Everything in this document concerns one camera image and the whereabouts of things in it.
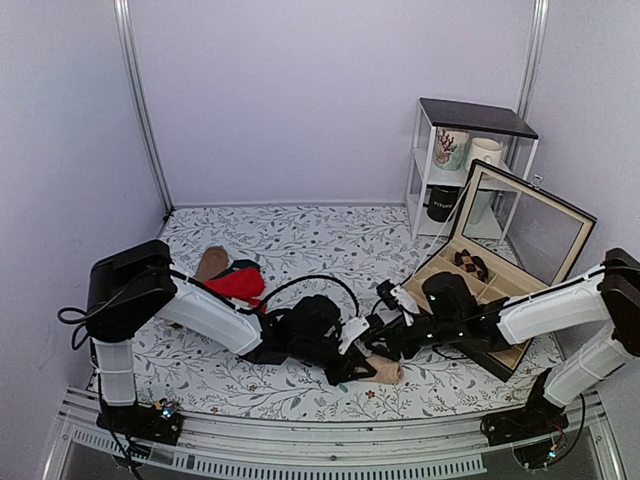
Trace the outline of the beige striped ribbed sock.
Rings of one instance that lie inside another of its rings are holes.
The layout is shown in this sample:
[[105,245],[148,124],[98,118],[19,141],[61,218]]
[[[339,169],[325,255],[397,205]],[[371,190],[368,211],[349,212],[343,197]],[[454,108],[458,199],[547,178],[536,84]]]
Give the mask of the beige striped ribbed sock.
[[404,379],[404,371],[400,362],[378,355],[372,355],[366,361],[376,370],[376,373],[372,377],[363,378],[363,382],[392,385]]

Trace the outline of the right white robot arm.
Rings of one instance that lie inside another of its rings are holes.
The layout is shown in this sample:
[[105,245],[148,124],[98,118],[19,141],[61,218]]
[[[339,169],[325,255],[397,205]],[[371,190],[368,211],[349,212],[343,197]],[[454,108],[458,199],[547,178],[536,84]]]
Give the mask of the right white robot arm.
[[537,436],[552,424],[556,410],[569,405],[639,354],[639,263],[621,248],[583,275],[535,293],[482,304],[462,275],[441,271],[420,285],[422,309],[401,286],[377,288],[381,300],[399,314],[383,323],[368,316],[365,345],[391,359],[410,358],[422,346],[451,344],[469,352],[492,353],[533,337],[590,322],[603,327],[562,364],[541,374],[517,415],[517,427]]

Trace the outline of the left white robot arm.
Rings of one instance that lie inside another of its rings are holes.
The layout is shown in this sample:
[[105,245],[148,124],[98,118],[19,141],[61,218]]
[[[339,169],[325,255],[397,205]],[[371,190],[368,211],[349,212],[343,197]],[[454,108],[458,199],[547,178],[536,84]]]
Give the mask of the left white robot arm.
[[89,274],[86,309],[58,312],[60,322],[83,328],[97,359],[100,390],[111,419],[128,434],[148,426],[137,403],[131,342],[151,319],[177,323],[256,364],[295,358],[324,370],[338,385],[373,378],[376,368],[355,346],[368,322],[341,317],[324,295],[306,296],[291,308],[268,310],[266,302],[243,307],[173,268],[169,247],[152,240],[97,261]]

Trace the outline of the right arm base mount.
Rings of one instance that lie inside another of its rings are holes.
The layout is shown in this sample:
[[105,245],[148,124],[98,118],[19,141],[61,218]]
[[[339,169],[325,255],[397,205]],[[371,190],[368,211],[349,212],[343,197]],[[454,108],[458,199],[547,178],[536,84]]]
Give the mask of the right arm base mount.
[[503,445],[530,439],[543,434],[558,434],[542,446],[529,445],[513,450],[516,461],[526,470],[546,470],[564,460],[576,447],[582,435],[586,420],[586,402],[583,393],[581,418],[577,433],[568,440],[565,429],[569,426],[564,407],[558,407],[543,397],[544,384],[551,369],[546,369],[535,380],[525,405],[502,413],[487,414],[482,417],[480,431],[490,446]]

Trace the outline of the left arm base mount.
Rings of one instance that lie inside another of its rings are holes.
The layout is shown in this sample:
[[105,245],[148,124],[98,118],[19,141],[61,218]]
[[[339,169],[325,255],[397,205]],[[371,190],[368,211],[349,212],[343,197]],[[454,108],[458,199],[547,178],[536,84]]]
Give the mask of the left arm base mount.
[[114,434],[176,446],[181,435],[184,416],[179,404],[166,398],[153,405],[141,405],[137,400],[128,406],[111,406],[99,392],[100,414],[96,425]]

